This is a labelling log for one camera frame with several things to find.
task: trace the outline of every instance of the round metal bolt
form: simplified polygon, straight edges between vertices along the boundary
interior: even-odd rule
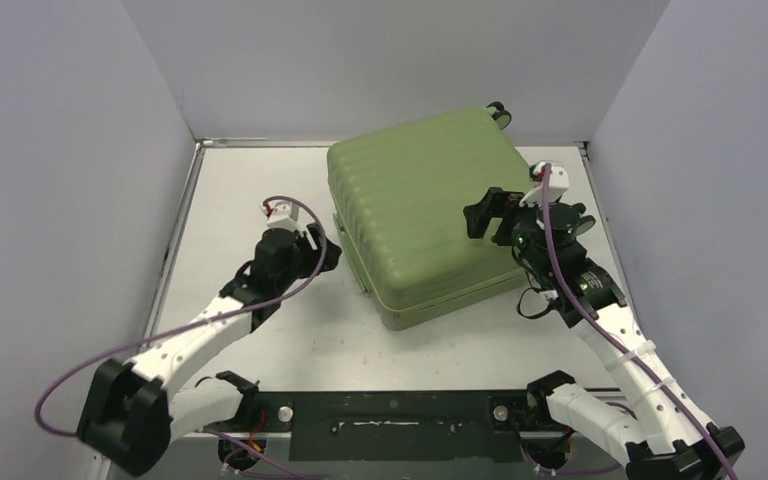
[[[499,405],[498,407],[493,409],[493,418],[500,422],[504,422],[508,419],[508,407],[504,405]]]
[[[278,420],[284,423],[293,419],[293,409],[290,407],[281,407],[278,409]]]

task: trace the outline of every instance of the tabletop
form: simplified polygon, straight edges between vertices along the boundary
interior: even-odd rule
[[[567,203],[597,206],[577,147],[519,147],[529,163],[549,160],[570,175]],[[260,202],[275,194],[307,203],[338,242],[326,182],[326,147],[207,148],[153,329],[164,331],[197,315],[237,268],[251,259],[265,228]],[[309,223],[300,218],[300,223]],[[580,239],[591,258],[619,282],[608,237],[599,223]],[[587,388],[615,384],[588,347],[552,313],[519,317],[520,291],[403,330],[387,330],[346,262],[317,277],[258,330],[202,368],[232,370],[266,391],[517,389],[555,370]],[[528,294],[524,312],[544,308]]]

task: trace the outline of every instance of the white wall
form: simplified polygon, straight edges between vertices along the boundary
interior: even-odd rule
[[[83,478],[33,405],[142,332],[192,150],[119,1],[0,2],[0,480]],[[88,379],[52,422],[75,426]]]
[[[337,140],[501,100],[595,133],[669,0],[123,0],[197,137]]]
[[[671,2],[590,153],[646,331],[768,478],[768,2]]]

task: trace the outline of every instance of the robotic arm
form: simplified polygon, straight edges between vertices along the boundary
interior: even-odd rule
[[[316,224],[307,227],[310,239],[302,233],[298,206],[282,201],[264,206],[264,213],[267,229],[254,259],[240,267],[190,325],[124,363],[109,359],[96,370],[77,436],[131,475],[151,469],[177,438],[249,410],[258,387],[231,372],[203,379],[198,388],[178,390],[225,347],[275,313],[293,282],[337,266],[340,247]],[[247,306],[254,309],[242,311]],[[193,328],[196,322],[203,325]]]
[[[481,238],[491,218],[502,219],[493,242],[510,247],[538,290],[553,299],[550,306],[596,353],[636,419],[596,399],[564,372],[529,384],[530,411],[540,421],[583,434],[624,465],[631,480],[722,479],[744,449],[742,438],[732,427],[717,427],[687,397],[617,284],[587,258],[577,236],[596,220],[583,215],[583,204],[560,202],[569,180],[563,168],[552,170],[540,162],[530,173],[541,187],[525,194],[490,188],[479,203],[465,207],[467,235]]]

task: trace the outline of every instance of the ribbed suitcase shell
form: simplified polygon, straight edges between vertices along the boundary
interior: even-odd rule
[[[532,187],[528,165],[484,107],[334,144],[328,184],[346,260],[388,328],[523,285],[510,251],[490,243],[498,222],[483,241],[466,237],[463,207],[488,187]]]

